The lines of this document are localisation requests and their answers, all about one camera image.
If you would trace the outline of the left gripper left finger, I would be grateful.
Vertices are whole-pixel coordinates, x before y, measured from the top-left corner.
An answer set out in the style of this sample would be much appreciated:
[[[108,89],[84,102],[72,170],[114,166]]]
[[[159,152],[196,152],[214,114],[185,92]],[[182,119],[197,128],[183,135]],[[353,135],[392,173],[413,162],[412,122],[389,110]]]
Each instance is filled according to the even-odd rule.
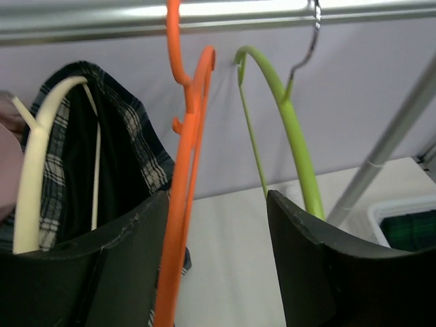
[[[50,251],[2,251],[1,325],[147,326],[168,206],[160,191]]]

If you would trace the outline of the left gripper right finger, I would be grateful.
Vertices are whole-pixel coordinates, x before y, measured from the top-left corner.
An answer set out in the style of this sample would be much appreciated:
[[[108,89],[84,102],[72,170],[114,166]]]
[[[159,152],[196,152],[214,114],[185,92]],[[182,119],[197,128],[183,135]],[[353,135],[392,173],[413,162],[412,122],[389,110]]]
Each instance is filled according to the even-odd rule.
[[[435,250],[363,240],[277,190],[267,214],[287,326],[434,326]]]

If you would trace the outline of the orange plastic hanger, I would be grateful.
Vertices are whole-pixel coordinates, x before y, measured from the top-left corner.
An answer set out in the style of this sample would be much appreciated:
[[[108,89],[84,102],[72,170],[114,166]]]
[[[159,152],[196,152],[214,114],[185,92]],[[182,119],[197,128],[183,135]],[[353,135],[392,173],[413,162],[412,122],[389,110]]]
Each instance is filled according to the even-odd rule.
[[[196,188],[202,134],[207,112],[215,49],[206,46],[193,76],[183,67],[179,25],[180,1],[167,2],[166,37],[170,66],[175,81],[183,87],[185,116],[174,118],[173,131],[180,136],[172,184],[166,232],[159,269],[154,326],[173,326],[193,197]]]

